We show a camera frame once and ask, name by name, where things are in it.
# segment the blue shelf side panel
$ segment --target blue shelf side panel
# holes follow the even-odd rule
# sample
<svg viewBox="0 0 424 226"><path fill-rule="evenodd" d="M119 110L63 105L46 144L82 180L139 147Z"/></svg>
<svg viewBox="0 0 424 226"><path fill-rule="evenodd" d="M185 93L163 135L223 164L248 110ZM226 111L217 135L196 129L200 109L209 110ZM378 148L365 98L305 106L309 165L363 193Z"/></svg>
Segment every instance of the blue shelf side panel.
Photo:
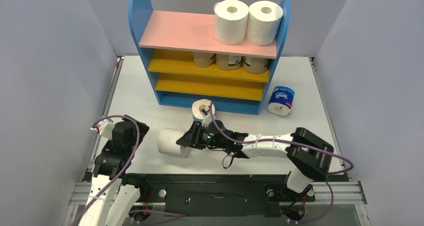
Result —
<svg viewBox="0 0 424 226"><path fill-rule="evenodd" d="M260 104L260 101L255 100L241 100L225 97L174 93L167 91L163 91L161 93L163 94L161 98L162 105L185 108L191 108L193 102L197 100L208 99L214 103L215 109L217 111L256 115Z"/></svg>
<svg viewBox="0 0 424 226"><path fill-rule="evenodd" d="M150 0L129 0L129 2L129 30L131 31L132 39L134 40L135 46L138 49L141 61L147 72L147 76L151 87L153 88L156 99L160 103L162 93L156 91L156 83L158 81L159 73L148 71L148 67L155 49L139 47L139 42L150 20L150 16L152 15L153 7Z"/></svg>
<svg viewBox="0 0 424 226"><path fill-rule="evenodd" d="M271 80L274 76L274 72L276 70L278 61L280 59L281 53L283 51L284 43L286 42L287 32L289 30L289 22L290 22L290 0L281 0L279 4L282 8L282 19L279 24L277 36L276 36L276 50L277 50L277 57L271 61L271 64L269 65L269 81L267 84L263 84L263 92L262 92L262 101L260 102L260 105L257 109L257 113L259 114L262 108L262 104L266 103L265 99L267 96L268 89L271 84Z"/></svg>

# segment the white paper roll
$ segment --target white paper roll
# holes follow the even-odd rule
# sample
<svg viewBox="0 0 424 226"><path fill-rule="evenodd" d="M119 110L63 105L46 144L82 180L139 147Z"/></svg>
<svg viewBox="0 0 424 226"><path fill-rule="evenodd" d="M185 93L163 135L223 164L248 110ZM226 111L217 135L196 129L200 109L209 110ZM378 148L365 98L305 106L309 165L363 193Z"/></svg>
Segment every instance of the white paper roll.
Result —
<svg viewBox="0 0 424 226"><path fill-rule="evenodd" d="M216 54L216 62L221 70L237 70L242 65L242 56Z"/></svg>
<svg viewBox="0 0 424 226"><path fill-rule="evenodd" d="M239 0L215 4L215 37L224 44L237 44L246 37L249 7Z"/></svg>
<svg viewBox="0 0 424 226"><path fill-rule="evenodd" d="M268 70L268 59L243 56L243 69L254 74L261 74Z"/></svg>
<svg viewBox="0 0 424 226"><path fill-rule="evenodd" d="M206 52L192 52L194 64L197 67L205 68L215 62L215 54Z"/></svg>
<svg viewBox="0 0 424 226"><path fill-rule="evenodd" d="M210 104L211 104L211 101L208 100L208 99L202 99L202 100L195 101L193 103L193 105L191 105L191 111L192 111L192 114L193 114L193 119L201 122L205 118L205 115L204 115L204 113L202 113L202 110L204 110ZM215 115L215 106L214 105L212 105L212 114Z"/></svg>
<svg viewBox="0 0 424 226"><path fill-rule="evenodd" d="M283 104L270 103L268 105L268 111L276 115L286 116L290 113L291 109Z"/></svg>
<svg viewBox="0 0 424 226"><path fill-rule="evenodd" d="M261 0L249 6L247 39L255 45L271 44L278 31L283 9L278 4Z"/></svg>
<svg viewBox="0 0 424 226"><path fill-rule="evenodd" d="M157 139L157 150L159 153L185 158L190 148L176 144L176 141L185 133L184 130L161 129Z"/></svg>

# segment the toy shelf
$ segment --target toy shelf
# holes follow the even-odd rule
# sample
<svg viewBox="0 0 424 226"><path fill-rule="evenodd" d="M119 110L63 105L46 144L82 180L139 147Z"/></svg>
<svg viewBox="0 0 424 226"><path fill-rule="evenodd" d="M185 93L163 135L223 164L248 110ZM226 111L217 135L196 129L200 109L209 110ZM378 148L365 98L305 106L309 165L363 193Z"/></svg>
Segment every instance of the toy shelf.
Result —
<svg viewBox="0 0 424 226"><path fill-rule="evenodd" d="M262 83L267 83L270 77L269 71L262 74L252 74L246 72L242 67L237 70L221 70L215 63L209 67L200 68L193 62L190 51L162 49L156 49L154 51L148 70L150 72L247 80Z"/></svg>
<svg viewBox="0 0 424 226"><path fill-rule="evenodd" d="M130 0L129 28L157 101L188 107L207 98L216 110L259 114L289 28L290 0L281 0L283 17L275 41L258 46L244 39L226 45L215 38L215 16L153 10L151 0ZM191 51L270 58L267 72L196 67Z"/></svg>
<svg viewBox="0 0 424 226"><path fill-rule="evenodd" d="M276 41L259 46L246 38L226 45L215 38L215 15L154 10L139 42L140 47L238 54L275 59Z"/></svg>

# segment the yellow shelf board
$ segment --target yellow shelf board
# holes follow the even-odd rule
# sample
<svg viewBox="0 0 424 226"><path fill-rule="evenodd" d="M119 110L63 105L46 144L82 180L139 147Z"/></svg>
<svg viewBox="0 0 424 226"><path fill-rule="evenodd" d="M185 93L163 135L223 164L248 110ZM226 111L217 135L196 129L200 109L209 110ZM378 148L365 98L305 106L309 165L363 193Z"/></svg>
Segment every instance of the yellow shelf board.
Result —
<svg viewBox="0 0 424 226"><path fill-rule="evenodd" d="M262 74L246 72L243 67L237 70L221 70L215 63L206 67L197 67L190 51L156 49L148 70L170 74L207 76L214 78L247 80L267 83L270 77L267 70Z"/></svg>
<svg viewBox="0 0 424 226"><path fill-rule="evenodd" d="M156 90L227 98L262 100L261 82L161 73Z"/></svg>

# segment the toilet paper roll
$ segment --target toilet paper roll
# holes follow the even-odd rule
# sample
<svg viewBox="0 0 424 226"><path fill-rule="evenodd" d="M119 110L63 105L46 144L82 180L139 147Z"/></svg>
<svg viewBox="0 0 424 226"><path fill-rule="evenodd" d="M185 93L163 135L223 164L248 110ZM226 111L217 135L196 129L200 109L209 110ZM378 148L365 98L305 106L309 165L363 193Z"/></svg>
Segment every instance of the toilet paper roll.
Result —
<svg viewBox="0 0 424 226"><path fill-rule="evenodd" d="M268 59L243 56L243 69L254 74L261 74L268 70Z"/></svg>
<svg viewBox="0 0 424 226"><path fill-rule="evenodd" d="M246 37L249 7L239 0L215 4L215 37L224 44L237 44Z"/></svg>
<svg viewBox="0 0 424 226"><path fill-rule="evenodd" d="M184 130L161 129L157 140L157 150L159 153L185 158L190 152L190 148L175 143L185 133Z"/></svg>
<svg viewBox="0 0 424 226"><path fill-rule="evenodd" d="M194 64L197 67L205 68L215 62L215 54L206 52L192 52Z"/></svg>
<svg viewBox="0 0 424 226"><path fill-rule="evenodd" d="M216 54L216 62L221 70L237 70L242 65L242 56Z"/></svg>
<svg viewBox="0 0 424 226"><path fill-rule="evenodd" d="M203 110L211 104L211 101L208 99L202 99L195 101L193 105L191 105L191 111L193 114L193 119L199 122L205 118L205 113ZM212 105L212 114L215 115L215 106Z"/></svg>
<svg viewBox="0 0 424 226"><path fill-rule="evenodd" d="M247 39L255 45L271 44L278 31L283 9L278 4L261 0L249 6Z"/></svg>
<svg viewBox="0 0 424 226"><path fill-rule="evenodd" d="M294 97L294 90L286 86L277 86L269 99L268 111L276 115L288 115L292 110Z"/></svg>

